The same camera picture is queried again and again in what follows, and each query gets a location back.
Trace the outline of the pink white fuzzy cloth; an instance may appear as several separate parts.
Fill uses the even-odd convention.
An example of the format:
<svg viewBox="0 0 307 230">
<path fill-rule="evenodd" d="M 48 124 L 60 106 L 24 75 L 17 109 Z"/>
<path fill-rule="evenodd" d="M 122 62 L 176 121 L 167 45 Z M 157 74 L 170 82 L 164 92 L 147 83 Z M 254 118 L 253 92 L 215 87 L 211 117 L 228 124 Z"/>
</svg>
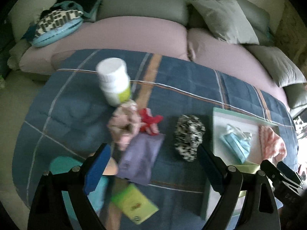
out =
<svg viewBox="0 0 307 230">
<path fill-rule="evenodd" d="M 263 160 L 269 160 L 276 166 L 287 156 L 284 140 L 271 127 L 259 127 L 259 140 Z"/>
</svg>

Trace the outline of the blue plaid tablecloth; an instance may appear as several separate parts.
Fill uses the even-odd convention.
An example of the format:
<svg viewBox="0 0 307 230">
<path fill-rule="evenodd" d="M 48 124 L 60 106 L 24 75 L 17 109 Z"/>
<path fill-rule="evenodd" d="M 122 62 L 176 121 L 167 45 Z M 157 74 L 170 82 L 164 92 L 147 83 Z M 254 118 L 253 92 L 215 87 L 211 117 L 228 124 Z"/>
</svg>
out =
<svg viewBox="0 0 307 230">
<path fill-rule="evenodd" d="M 152 53 L 76 51 L 21 126 L 12 177 L 28 229 L 281 229 L 298 187 L 287 106 Z"/>
</svg>

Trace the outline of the pink cream fabric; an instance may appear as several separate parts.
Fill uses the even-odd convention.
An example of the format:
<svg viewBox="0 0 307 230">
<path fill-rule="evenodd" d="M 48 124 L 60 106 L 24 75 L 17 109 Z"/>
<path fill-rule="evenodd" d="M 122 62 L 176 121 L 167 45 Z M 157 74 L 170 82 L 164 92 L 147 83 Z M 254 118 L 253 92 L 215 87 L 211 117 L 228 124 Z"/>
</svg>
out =
<svg viewBox="0 0 307 230">
<path fill-rule="evenodd" d="M 140 126 L 138 105 L 133 100 L 118 106 L 107 124 L 112 140 L 120 151 L 125 151 L 131 140 L 138 135 Z"/>
</svg>

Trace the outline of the leopard print scrunchie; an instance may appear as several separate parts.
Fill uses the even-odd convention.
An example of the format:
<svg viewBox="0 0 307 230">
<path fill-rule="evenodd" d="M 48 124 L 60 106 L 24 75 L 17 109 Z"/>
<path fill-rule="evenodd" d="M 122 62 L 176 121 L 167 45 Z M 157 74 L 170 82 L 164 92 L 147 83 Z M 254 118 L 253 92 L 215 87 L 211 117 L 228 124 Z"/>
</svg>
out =
<svg viewBox="0 0 307 230">
<path fill-rule="evenodd" d="M 198 146 L 202 143 L 205 126 L 195 115 L 181 115 L 175 126 L 175 150 L 187 162 L 196 159 Z"/>
</svg>

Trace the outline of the grey throw pillow large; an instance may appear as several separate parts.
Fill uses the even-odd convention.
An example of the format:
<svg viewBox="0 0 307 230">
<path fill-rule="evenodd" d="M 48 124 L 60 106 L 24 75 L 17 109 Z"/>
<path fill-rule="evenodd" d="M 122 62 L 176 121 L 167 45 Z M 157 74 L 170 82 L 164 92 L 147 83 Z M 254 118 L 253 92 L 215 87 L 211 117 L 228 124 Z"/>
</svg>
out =
<svg viewBox="0 0 307 230">
<path fill-rule="evenodd" d="M 230 44 L 259 44 L 252 25 L 236 0 L 195 0 L 192 5 L 216 39 Z"/>
</svg>

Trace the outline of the green tissue pack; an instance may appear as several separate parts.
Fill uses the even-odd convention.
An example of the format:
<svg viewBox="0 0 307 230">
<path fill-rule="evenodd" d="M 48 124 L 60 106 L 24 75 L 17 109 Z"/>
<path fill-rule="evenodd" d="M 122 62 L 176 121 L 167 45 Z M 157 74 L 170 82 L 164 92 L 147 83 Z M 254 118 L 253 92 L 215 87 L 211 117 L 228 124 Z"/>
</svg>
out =
<svg viewBox="0 0 307 230">
<path fill-rule="evenodd" d="M 130 183 L 122 192 L 112 196 L 111 201 L 136 225 L 140 225 L 159 211 L 159 208 L 133 183 Z"/>
</svg>

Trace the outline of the teal plastic toy box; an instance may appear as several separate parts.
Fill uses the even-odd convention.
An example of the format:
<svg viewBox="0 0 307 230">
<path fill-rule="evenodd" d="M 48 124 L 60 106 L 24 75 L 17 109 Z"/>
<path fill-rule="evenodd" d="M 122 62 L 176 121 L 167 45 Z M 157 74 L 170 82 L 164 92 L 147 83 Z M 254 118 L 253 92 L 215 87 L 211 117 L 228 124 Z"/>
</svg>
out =
<svg viewBox="0 0 307 230">
<path fill-rule="evenodd" d="M 82 166 L 82 164 L 83 163 L 81 161 L 74 159 L 72 157 L 58 156 L 51 161 L 49 171 L 53 175 L 62 174 L 62 173 L 69 172 L 75 166 Z M 74 179 L 69 178 L 69 181 L 70 182 L 72 181 L 73 185 L 76 185 L 78 188 L 81 188 L 81 186 L 84 185 L 84 178 L 80 177 L 78 172 L 73 175 L 73 178 L 74 179 L 76 178 L 76 181 Z M 108 182 L 109 182 L 109 179 L 106 176 L 101 176 L 95 190 L 90 192 L 87 195 L 88 200 L 91 203 L 91 206 L 93 207 L 93 210 L 96 212 L 97 215 L 100 214 L 100 211 L 104 206 L 105 194 L 106 194 Z M 64 203 L 66 205 L 68 216 L 72 219 L 77 220 L 77 216 L 75 215 L 73 206 L 71 204 L 69 193 L 62 192 L 62 196 L 64 199 Z"/>
</svg>

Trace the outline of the pink sofa seat cover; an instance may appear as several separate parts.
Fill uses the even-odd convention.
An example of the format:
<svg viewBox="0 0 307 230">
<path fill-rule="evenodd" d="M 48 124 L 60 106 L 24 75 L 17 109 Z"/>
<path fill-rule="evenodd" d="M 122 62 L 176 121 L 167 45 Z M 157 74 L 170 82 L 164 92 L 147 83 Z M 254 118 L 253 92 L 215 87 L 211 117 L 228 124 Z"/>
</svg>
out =
<svg viewBox="0 0 307 230">
<path fill-rule="evenodd" d="M 122 49 L 156 53 L 215 69 L 263 90 L 287 105 L 261 63 L 241 45 L 214 38 L 205 29 L 148 17 L 114 17 L 84 23 L 74 33 L 41 48 L 30 47 L 19 67 L 27 73 L 53 74 L 61 62 L 81 49 Z"/>
</svg>

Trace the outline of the grey throw pillow small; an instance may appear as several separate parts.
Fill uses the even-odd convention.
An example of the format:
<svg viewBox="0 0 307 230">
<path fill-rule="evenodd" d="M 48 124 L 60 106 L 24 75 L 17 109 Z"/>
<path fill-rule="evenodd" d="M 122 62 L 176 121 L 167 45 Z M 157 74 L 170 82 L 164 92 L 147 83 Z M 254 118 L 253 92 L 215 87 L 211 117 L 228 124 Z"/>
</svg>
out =
<svg viewBox="0 0 307 230">
<path fill-rule="evenodd" d="M 261 63 L 279 87 L 306 83 L 300 69 L 277 47 L 248 45 L 246 49 Z"/>
</svg>

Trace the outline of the grey green sectional sofa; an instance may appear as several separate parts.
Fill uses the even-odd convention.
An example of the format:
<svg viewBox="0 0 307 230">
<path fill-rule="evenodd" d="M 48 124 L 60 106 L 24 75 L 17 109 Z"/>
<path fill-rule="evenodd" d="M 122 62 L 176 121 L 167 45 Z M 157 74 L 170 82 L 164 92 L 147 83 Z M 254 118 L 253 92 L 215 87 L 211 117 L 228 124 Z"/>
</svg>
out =
<svg viewBox="0 0 307 230">
<path fill-rule="evenodd" d="M 8 66 L 19 69 L 23 54 L 34 47 L 35 29 L 43 10 L 49 9 L 56 0 L 17 0 L 8 14 L 12 33 L 16 40 L 9 52 Z M 95 22 L 114 17 L 148 17 L 176 22 L 187 30 L 205 29 L 210 32 L 205 21 L 192 5 L 195 0 L 102 0 Z M 285 0 L 236 0 L 252 25 L 260 46 L 277 47 L 275 33 L 281 20 Z M 256 44 L 235 44 L 245 47 Z M 306 83 L 283 88 L 292 113 L 306 108 Z"/>
</svg>

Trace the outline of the blue face mask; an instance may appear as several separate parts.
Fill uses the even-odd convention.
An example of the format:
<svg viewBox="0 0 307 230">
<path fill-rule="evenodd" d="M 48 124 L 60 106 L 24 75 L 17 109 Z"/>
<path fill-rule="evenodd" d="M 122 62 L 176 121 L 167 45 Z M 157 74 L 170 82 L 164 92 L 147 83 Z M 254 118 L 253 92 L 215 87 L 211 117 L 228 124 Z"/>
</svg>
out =
<svg viewBox="0 0 307 230">
<path fill-rule="evenodd" d="M 252 133 L 243 132 L 240 128 L 227 124 L 225 133 L 221 134 L 220 139 L 240 164 L 246 161 L 251 150 Z"/>
</svg>

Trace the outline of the teal rimmed white tray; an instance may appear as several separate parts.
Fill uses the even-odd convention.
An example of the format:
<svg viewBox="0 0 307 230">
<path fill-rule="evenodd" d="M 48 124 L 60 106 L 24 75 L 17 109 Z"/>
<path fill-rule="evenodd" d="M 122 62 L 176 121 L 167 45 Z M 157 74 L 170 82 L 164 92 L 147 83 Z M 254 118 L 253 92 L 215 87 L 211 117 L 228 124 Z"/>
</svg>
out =
<svg viewBox="0 0 307 230">
<path fill-rule="evenodd" d="M 256 173 L 263 161 L 259 130 L 261 126 L 266 126 L 284 140 L 287 149 L 284 163 L 296 171 L 298 142 L 291 119 L 287 117 L 287 120 L 288 124 L 271 122 L 256 116 L 214 108 L 211 151 L 227 166 L 233 165 L 245 173 Z"/>
</svg>

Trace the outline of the white medicine bottle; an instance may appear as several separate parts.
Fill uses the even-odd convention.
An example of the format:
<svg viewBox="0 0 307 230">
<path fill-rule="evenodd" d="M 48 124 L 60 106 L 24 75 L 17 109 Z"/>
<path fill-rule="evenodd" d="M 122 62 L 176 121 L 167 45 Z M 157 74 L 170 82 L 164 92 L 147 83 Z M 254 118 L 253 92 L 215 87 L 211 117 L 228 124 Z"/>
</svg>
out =
<svg viewBox="0 0 307 230">
<path fill-rule="evenodd" d="M 96 65 L 96 72 L 100 89 L 111 106 L 117 107 L 130 99 L 130 77 L 124 60 L 104 59 Z"/>
</svg>

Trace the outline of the light green cloth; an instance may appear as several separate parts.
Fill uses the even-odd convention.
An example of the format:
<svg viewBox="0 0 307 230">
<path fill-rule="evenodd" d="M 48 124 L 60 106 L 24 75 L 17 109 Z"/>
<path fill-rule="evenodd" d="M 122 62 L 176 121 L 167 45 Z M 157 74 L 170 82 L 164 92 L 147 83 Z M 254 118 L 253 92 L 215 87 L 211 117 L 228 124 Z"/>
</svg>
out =
<svg viewBox="0 0 307 230">
<path fill-rule="evenodd" d="M 250 182 L 252 180 L 252 177 L 256 172 L 260 169 L 260 165 L 257 163 L 253 163 L 250 161 L 245 161 L 241 165 L 235 165 L 235 167 L 241 172 L 241 173 L 247 173 L 248 175 L 243 175 L 243 186 L 239 194 L 239 198 L 244 197 L 246 195 L 246 191 L 250 186 Z"/>
</svg>

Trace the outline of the blue patterned cushion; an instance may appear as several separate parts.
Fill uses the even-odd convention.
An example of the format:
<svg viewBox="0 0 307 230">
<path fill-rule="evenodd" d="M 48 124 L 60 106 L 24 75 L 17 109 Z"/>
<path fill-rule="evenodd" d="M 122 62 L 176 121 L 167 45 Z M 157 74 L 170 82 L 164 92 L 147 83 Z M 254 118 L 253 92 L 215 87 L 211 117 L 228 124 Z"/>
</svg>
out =
<svg viewBox="0 0 307 230">
<path fill-rule="evenodd" d="M 76 9 L 53 10 L 37 24 L 31 45 L 39 48 L 75 32 L 83 23 L 83 12 Z"/>
</svg>

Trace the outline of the patterned curtain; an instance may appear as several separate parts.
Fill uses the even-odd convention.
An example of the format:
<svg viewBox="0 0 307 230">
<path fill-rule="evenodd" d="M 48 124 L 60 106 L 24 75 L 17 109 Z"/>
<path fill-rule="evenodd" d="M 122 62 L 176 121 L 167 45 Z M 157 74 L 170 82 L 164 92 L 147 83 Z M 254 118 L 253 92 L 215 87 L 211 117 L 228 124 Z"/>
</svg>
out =
<svg viewBox="0 0 307 230">
<path fill-rule="evenodd" d="M 289 0 L 275 33 L 276 46 L 306 77 L 306 25 Z"/>
</svg>

